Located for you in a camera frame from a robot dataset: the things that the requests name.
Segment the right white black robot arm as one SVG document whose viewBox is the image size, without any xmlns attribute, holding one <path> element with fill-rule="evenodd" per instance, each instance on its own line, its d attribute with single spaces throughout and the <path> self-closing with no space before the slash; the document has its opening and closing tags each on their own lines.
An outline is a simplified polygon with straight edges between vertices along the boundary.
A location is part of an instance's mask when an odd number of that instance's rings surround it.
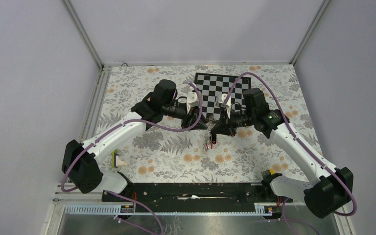
<svg viewBox="0 0 376 235">
<path fill-rule="evenodd" d="M 308 179 L 294 180 L 280 173 L 265 176 L 263 199 L 273 202 L 281 196 L 303 202 L 318 218 L 338 214 L 337 210 L 353 199 L 353 173 L 347 167 L 338 168 L 309 146 L 279 109 L 270 109 L 259 88 L 248 89 L 242 95 L 245 109 L 239 112 L 230 111 L 229 94 L 217 97 L 220 118 L 211 129 L 211 136 L 234 136 L 237 128 L 253 126 L 281 148 Z"/>
</svg>

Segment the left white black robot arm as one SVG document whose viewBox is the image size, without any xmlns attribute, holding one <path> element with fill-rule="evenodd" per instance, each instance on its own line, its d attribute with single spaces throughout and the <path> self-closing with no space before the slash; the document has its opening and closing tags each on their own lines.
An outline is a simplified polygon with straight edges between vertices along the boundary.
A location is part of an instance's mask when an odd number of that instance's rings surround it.
<svg viewBox="0 0 376 235">
<path fill-rule="evenodd" d="M 176 129 L 159 125 L 164 116 L 182 121 L 179 132 L 206 129 L 206 124 L 201 120 L 201 92 L 193 83 L 190 86 L 192 90 L 186 97 L 186 103 L 178 103 L 176 84 L 171 80 L 161 80 L 114 126 L 83 142 L 71 140 L 66 145 L 62 163 L 64 177 L 61 191 L 77 189 L 85 194 L 99 189 L 113 192 L 120 201 L 130 199 L 132 188 L 128 185 L 129 180 L 121 173 L 102 169 L 100 165 L 114 150 L 151 127 L 176 132 Z"/>
</svg>

